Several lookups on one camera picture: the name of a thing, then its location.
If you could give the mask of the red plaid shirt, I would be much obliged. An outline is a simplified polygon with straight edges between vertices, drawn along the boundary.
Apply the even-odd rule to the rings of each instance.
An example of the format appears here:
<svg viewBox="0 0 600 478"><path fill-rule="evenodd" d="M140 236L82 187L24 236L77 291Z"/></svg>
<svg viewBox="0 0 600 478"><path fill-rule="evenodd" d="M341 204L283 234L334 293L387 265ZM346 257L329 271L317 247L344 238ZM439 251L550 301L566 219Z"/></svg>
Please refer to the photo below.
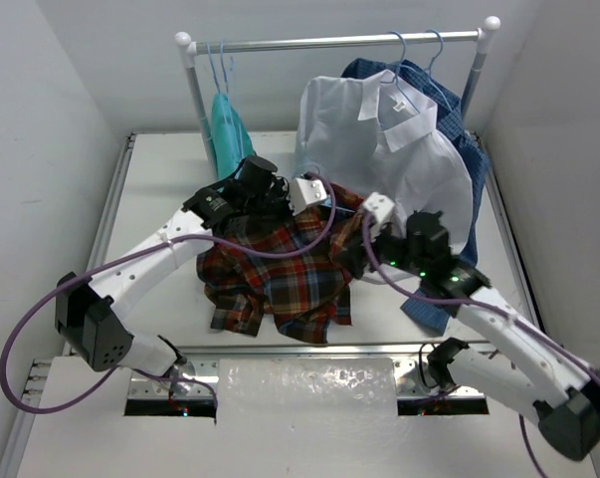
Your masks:
<svg viewBox="0 0 600 478"><path fill-rule="evenodd" d="M197 257L196 272L215 306L210 328L256 336L265 315L278 332L325 344L331 324L350 326L353 275L335 257L360 234L363 197L334 184L338 210L328 234L304 255L265 259L217 245Z"/></svg>

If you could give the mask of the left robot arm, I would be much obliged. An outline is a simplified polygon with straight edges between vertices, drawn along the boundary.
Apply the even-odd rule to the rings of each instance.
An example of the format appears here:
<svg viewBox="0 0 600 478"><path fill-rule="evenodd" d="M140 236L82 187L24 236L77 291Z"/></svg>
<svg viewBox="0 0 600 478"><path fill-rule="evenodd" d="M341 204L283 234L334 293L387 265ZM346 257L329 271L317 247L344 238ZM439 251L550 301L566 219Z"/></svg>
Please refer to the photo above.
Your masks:
<svg viewBox="0 0 600 478"><path fill-rule="evenodd" d="M249 155L228 178L198 189L155 232L124 256L90 272L70 272L57 285L55 327L94 371L116 366L165 376L181 361L158 335L128 329L123 321L154 287L225 238L229 227L271 212L291 214L278 168Z"/></svg>

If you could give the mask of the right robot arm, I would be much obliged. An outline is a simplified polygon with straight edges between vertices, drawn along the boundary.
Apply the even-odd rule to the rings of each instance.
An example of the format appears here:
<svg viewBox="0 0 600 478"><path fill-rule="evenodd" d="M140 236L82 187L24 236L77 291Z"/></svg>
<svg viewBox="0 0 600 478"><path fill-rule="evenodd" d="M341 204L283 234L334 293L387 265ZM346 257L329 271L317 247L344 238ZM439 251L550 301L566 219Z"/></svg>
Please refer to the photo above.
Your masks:
<svg viewBox="0 0 600 478"><path fill-rule="evenodd" d="M439 214L414 213L402 237L393 234L387 215L363 211L360 218L360 231L343 253L354 277L371 270L408 298L413 293L385 269L418 278L418 301L477 332L506 359L499 363L449 338L427 358L434 386L475 388L530 421L565 458L584 460L600 442L600 366L548 337L487 276L453 254Z"/></svg>

